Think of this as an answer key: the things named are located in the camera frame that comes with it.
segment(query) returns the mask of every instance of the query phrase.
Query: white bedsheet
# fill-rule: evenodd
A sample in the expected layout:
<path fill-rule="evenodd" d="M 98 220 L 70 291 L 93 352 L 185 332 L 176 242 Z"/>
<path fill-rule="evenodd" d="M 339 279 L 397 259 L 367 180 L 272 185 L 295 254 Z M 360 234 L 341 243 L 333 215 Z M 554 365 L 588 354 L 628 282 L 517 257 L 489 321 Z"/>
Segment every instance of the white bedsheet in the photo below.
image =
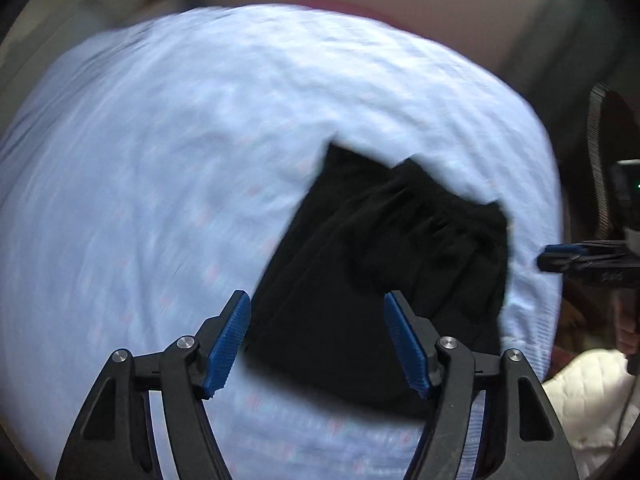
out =
<path fill-rule="evenodd" d="M 500 200 L 502 342 L 542 376 L 559 281 L 534 259 L 559 241 L 559 186 L 529 106 L 458 54 L 378 22 L 194 10 L 65 54 L 0 145 L 2 414 L 49 475 L 111 351 L 164 349 L 236 288 L 254 291 L 331 137 L 389 164 L 417 154 L 464 198 Z M 422 429 L 300 396 L 242 360 L 206 404 L 235 480 L 399 480 Z"/>

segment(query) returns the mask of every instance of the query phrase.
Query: light blue sheet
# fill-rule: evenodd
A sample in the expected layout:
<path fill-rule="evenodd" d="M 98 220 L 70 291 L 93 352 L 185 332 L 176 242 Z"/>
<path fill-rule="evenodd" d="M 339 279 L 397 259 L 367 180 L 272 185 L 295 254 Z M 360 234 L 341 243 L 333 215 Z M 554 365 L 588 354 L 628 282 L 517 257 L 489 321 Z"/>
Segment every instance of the light blue sheet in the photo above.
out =
<path fill-rule="evenodd" d="M 529 106 L 458 54 L 378 22 L 194 10 L 65 54 L 0 145 L 2 414 L 49 475 L 111 351 L 160 351 L 236 288 L 255 290 L 331 137 L 389 164 L 417 154 L 464 198 L 500 200 L 502 342 L 542 377 L 560 283 L 534 260 L 559 242 L 559 184 Z M 235 480 L 400 480 L 421 432 L 287 390 L 242 360 L 206 405 Z"/>

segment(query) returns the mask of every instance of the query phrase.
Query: bed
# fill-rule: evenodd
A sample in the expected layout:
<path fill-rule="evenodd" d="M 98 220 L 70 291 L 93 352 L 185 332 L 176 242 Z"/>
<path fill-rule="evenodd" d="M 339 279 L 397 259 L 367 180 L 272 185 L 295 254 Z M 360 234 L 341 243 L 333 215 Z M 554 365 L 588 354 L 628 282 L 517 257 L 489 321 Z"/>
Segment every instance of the bed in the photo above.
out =
<path fill-rule="evenodd" d="M 534 260 L 560 240 L 559 184 L 526 102 L 375 20 L 192 10 L 64 54 L 0 144 L 0 401 L 46 476 L 110 352 L 164 349 L 233 290 L 255 290 L 330 139 L 389 164 L 415 155 L 458 195 L 500 201 L 511 247 L 502 345 L 544 376 L 560 282 Z M 170 480 L 161 400 L 151 402 Z M 206 407 L 235 480 L 399 480 L 422 431 L 287 388 L 242 358 Z"/>

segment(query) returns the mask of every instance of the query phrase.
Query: red fabric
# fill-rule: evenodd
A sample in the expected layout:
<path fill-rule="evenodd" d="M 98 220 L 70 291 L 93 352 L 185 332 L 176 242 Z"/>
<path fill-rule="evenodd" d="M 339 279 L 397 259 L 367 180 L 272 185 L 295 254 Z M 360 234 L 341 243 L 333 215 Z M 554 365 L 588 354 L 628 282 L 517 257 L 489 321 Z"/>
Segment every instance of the red fabric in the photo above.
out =
<path fill-rule="evenodd" d="M 372 20 L 378 20 L 379 22 L 391 25 L 391 27 L 399 28 L 400 30 L 405 30 L 407 32 L 415 34 L 415 32 L 411 30 L 411 28 L 407 27 L 403 23 L 396 21 L 392 17 L 355 4 L 346 4 L 343 2 L 336 2 L 335 0 L 300 0 L 293 2 L 293 4 L 303 7 L 310 7 L 311 9 L 331 10 L 333 12 L 340 12 L 341 14 L 361 16 L 362 18 L 371 18 Z"/>

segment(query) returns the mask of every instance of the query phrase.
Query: black cable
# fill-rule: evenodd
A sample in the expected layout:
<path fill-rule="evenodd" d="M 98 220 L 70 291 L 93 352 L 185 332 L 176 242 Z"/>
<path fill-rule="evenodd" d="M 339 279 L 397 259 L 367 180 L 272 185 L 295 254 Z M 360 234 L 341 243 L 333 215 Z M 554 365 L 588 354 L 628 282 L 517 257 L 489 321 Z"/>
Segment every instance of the black cable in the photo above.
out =
<path fill-rule="evenodd" d="M 622 408 L 622 413 L 620 413 L 620 420 L 618 421 L 618 428 L 616 430 L 616 442 L 614 444 L 614 450 L 617 450 L 620 447 L 620 434 L 622 433 L 622 423 L 625 420 L 626 412 L 629 410 L 629 404 L 631 403 L 631 399 L 636 392 L 636 388 L 638 387 L 638 383 L 640 383 L 640 376 L 636 377 L 633 386 L 629 390 L 628 396 L 626 396 L 625 405 Z"/>

